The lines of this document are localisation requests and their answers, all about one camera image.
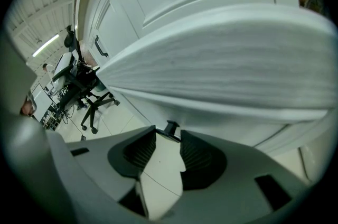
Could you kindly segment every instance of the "chair armrest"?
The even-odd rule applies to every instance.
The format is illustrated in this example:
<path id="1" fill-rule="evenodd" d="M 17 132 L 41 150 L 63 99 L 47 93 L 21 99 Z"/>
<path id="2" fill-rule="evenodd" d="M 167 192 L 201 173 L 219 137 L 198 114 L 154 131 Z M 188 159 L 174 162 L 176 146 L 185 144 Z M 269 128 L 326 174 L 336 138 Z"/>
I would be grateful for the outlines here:
<path id="1" fill-rule="evenodd" d="M 65 74 L 69 73 L 69 71 L 73 68 L 73 65 L 69 65 L 65 68 L 63 68 L 59 73 L 55 74 L 54 77 L 52 78 L 52 81 L 55 82 L 59 78 L 63 77 Z"/>

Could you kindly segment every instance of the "cabinet door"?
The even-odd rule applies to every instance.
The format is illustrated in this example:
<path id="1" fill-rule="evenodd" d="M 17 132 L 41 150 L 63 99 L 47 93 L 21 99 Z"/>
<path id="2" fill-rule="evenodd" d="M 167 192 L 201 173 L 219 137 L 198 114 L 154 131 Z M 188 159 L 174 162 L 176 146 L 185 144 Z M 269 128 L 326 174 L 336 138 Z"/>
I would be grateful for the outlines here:
<path id="1" fill-rule="evenodd" d="M 106 62 L 109 61 L 107 56 L 107 50 L 102 43 L 97 39 L 99 35 L 97 30 L 92 30 L 89 36 L 88 49 L 98 66 L 102 67 Z"/>
<path id="2" fill-rule="evenodd" d="M 102 52 L 106 52 L 108 58 L 139 38 L 122 0 L 100 0 L 91 30 L 92 37 L 98 39 Z"/>

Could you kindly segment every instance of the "cable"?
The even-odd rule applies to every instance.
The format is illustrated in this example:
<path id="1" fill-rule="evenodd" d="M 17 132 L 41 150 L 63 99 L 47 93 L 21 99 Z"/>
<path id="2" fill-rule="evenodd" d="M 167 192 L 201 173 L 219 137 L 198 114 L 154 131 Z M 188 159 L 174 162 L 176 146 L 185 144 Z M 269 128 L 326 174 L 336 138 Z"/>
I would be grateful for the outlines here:
<path id="1" fill-rule="evenodd" d="M 64 111 L 62 111 L 62 113 L 64 114 L 64 117 L 62 117 L 62 120 L 63 120 L 63 122 L 67 125 L 67 124 L 68 124 L 68 117 L 67 117 L 67 114 L 66 114 L 66 112 L 64 112 Z"/>
<path id="2" fill-rule="evenodd" d="M 69 117 L 69 116 L 67 115 L 67 118 L 71 118 L 71 117 L 73 117 L 73 114 L 74 114 L 74 109 L 75 109 L 75 108 L 74 108 L 74 105 L 73 105 L 73 113 L 72 113 L 72 116 L 70 116 L 70 117 Z"/>
<path id="3" fill-rule="evenodd" d="M 75 127 L 78 129 L 78 131 L 81 133 L 81 135 L 83 136 L 83 133 L 81 132 L 81 130 L 76 126 L 76 124 L 73 122 L 73 120 L 71 119 L 71 118 L 69 118 L 71 121 L 72 121 L 72 123 L 75 125 Z"/>

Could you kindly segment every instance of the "black chair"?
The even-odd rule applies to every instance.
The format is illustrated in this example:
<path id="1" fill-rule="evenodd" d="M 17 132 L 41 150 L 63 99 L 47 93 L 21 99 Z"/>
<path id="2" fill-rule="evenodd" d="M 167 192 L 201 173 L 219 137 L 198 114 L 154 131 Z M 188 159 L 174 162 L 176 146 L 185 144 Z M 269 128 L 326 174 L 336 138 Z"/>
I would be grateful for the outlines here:
<path id="1" fill-rule="evenodd" d="M 67 87 L 67 92 L 65 95 L 60 99 L 59 108 L 65 112 L 68 110 L 72 105 L 74 105 L 77 101 L 81 99 L 86 99 L 87 103 L 90 105 L 86 115 L 84 116 L 81 126 L 82 130 L 87 130 L 87 127 L 84 125 L 87 118 L 90 116 L 89 125 L 91 127 L 91 132 L 93 134 L 97 133 L 97 129 L 93 126 L 94 117 L 95 117 L 95 111 L 98 110 L 98 108 L 104 104 L 107 104 L 109 102 L 114 102 L 115 105 L 119 105 L 119 101 L 114 99 L 114 96 L 111 93 L 106 93 L 101 97 L 98 97 L 91 93 L 91 90 L 98 86 L 100 84 L 100 80 L 96 76 L 96 70 L 91 69 L 86 65 L 86 62 L 84 61 L 80 45 L 78 40 L 76 39 L 76 36 L 73 31 L 70 30 L 70 26 L 67 27 L 68 35 L 64 41 L 64 45 L 69 48 L 69 51 L 72 52 L 73 50 L 76 50 L 79 55 L 79 60 L 77 64 L 74 66 L 73 60 L 75 59 L 72 57 L 71 63 L 69 66 L 62 69 L 59 73 L 55 74 L 52 78 L 52 81 L 55 82 L 61 77 L 65 77 L 65 86 Z M 77 74 L 74 76 L 71 73 L 71 70 L 77 67 Z M 91 101 L 89 99 L 90 96 L 94 96 L 97 100 L 95 102 Z"/>

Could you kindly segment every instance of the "chair backrest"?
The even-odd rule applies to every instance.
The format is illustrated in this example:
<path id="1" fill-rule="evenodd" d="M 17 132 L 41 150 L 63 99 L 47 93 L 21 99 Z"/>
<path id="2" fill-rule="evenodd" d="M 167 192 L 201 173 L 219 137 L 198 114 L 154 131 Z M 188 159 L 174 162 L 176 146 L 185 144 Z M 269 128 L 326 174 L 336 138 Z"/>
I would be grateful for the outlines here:
<path id="1" fill-rule="evenodd" d="M 64 46 L 68 48 L 69 52 L 73 52 L 74 50 L 76 50 L 78 54 L 78 61 L 84 62 L 79 41 L 76 38 L 75 33 L 70 29 L 70 25 L 66 27 L 66 30 L 68 34 L 64 39 Z"/>

